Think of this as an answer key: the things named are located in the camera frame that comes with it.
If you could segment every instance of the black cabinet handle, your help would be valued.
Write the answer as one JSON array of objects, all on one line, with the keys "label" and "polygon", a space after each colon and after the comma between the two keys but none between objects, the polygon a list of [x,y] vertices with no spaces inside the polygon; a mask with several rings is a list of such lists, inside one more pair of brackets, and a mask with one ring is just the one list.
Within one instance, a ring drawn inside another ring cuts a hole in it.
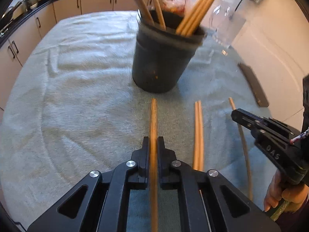
[{"label": "black cabinet handle", "polygon": [[15,58],[15,54],[14,54],[14,52],[13,52],[11,46],[9,46],[9,49],[11,50],[11,52],[12,52],[12,54],[13,54],[13,58]]},{"label": "black cabinet handle", "polygon": [[16,54],[18,54],[18,53],[19,53],[19,50],[18,50],[18,48],[17,48],[17,46],[16,46],[16,44],[15,44],[15,41],[13,41],[13,42],[12,42],[12,44],[14,44],[14,45],[15,45],[15,48],[16,48]]},{"label": "black cabinet handle", "polygon": [[39,22],[39,28],[41,27],[40,19],[37,17],[37,21]]}]

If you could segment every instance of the wooden chopstick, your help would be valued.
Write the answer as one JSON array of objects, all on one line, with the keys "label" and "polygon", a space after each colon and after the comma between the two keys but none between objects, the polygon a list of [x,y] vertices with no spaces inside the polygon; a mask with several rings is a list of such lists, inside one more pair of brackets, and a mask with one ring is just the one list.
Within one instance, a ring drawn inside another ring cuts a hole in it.
[{"label": "wooden chopstick", "polygon": [[[236,110],[234,101],[231,97],[229,98],[229,102],[232,107],[232,110]],[[247,142],[245,139],[245,134],[244,134],[242,126],[240,124],[237,124],[237,126],[239,130],[241,143],[243,145],[244,157],[245,157],[245,162],[246,162],[247,177],[248,177],[248,198],[251,201],[253,201],[253,186],[252,186],[252,175],[251,175],[251,169],[250,169],[250,160],[249,160],[249,155],[248,155],[248,146],[247,146]]]},{"label": "wooden chopstick", "polygon": [[149,164],[149,188],[150,188],[150,213],[151,232],[158,232],[158,159],[157,159],[157,100],[151,99],[150,112],[150,164]]},{"label": "wooden chopstick", "polygon": [[190,25],[196,20],[197,16],[202,13],[202,10],[203,10],[203,4],[204,4],[205,0],[198,0],[196,2],[196,4],[194,5],[193,9],[191,10],[190,14],[187,16],[187,18],[184,18],[181,23],[183,21],[185,21],[186,19],[186,22],[185,22],[185,25],[183,27],[179,27],[179,30],[180,31],[177,31],[176,30],[176,33],[179,33],[183,36],[185,36],[185,32],[187,32],[189,30],[189,27]]},{"label": "wooden chopstick", "polygon": [[138,6],[138,8],[140,9],[143,18],[149,24],[154,25],[154,21],[152,19],[152,16],[151,16],[149,10],[147,9],[145,2],[143,0],[134,0],[134,1],[135,1],[136,5]]},{"label": "wooden chopstick", "polygon": [[188,21],[191,18],[191,16],[194,14],[194,12],[200,6],[201,2],[202,2],[202,0],[197,0],[197,2],[194,4],[194,6],[191,9],[191,11],[184,16],[184,18],[182,19],[182,21],[180,22],[179,26],[176,29],[176,34],[180,34],[181,33],[181,31],[183,30],[185,25],[188,23]]},{"label": "wooden chopstick", "polygon": [[204,170],[204,132],[203,132],[203,115],[202,103],[197,101],[194,104],[195,109],[195,137],[194,137],[194,158],[193,169]]},{"label": "wooden chopstick", "polygon": [[205,0],[202,6],[202,12],[197,16],[197,18],[194,20],[194,22],[190,25],[189,30],[187,32],[182,32],[182,35],[185,36],[191,36],[196,28],[200,25],[201,21],[203,20],[204,16],[208,12],[209,8],[211,7],[214,0]]},{"label": "wooden chopstick", "polygon": [[158,19],[159,19],[160,26],[163,30],[166,30],[165,21],[164,21],[164,18],[163,18],[163,14],[162,14],[162,10],[161,10],[159,0],[153,0],[153,1],[155,3],[154,7],[155,7],[155,11],[157,13]]}]

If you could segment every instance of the screw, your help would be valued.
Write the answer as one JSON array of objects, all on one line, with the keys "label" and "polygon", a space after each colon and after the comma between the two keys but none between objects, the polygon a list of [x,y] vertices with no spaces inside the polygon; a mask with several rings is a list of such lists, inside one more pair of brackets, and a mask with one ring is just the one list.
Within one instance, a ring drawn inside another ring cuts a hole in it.
[{"label": "screw", "polygon": [[174,167],[179,167],[180,165],[181,165],[181,162],[178,161],[178,160],[174,160],[174,161],[172,162],[172,166],[174,166]]},{"label": "screw", "polygon": [[93,170],[89,173],[90,177],[92,178],[98,177],[99,174],[100,172],[98,170]]},{"label": "screw", "polygon": [[135,163],[135,161],[133,161],[133,160],[129,160],[129,161],[126,163],[126,165],[127,165],[128,167],[134,167],[134,166],[136,165],[136,163]]},{"label": "screw", "polygon": [[219,173],[218,173],[217,170],[211,169],[211,170],[208,171],[208,174],[209,174],[211,177],[217,177]]}]

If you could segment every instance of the triangular cutout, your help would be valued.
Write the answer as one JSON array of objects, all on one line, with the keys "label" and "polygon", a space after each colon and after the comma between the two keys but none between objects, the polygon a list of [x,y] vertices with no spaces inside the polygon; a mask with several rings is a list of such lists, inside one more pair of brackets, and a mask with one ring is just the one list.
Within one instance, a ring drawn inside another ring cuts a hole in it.
[{"label": "triangular cutout", "polygon": [[233,218],[249,213],[250,208],[231,189],[225,185],[220,186],[220,189]]},{"label": "triangular cutout", "polygon": [[71,219],[77,216],[81,203],[86,195],[88,186],[81,186],[72,196],[69,197],[58,209],[60,214],[63,214]]}]

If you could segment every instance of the black cup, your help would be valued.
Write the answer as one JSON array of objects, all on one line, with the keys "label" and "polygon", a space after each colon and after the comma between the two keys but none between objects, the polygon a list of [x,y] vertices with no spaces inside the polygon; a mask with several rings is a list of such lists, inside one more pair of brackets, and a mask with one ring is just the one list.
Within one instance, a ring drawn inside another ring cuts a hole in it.
[{"label": "black cup", "polygon": [[150,11],[155,26],[138,13],[138,33],[133,59],[132,77],[141,89],[163,93],[171,90],[186,69],[197,48],[206,37],[201,27],[191,37],[176,35],[181,16],[162,11],[166,31],[160,28],[154,10]]}]

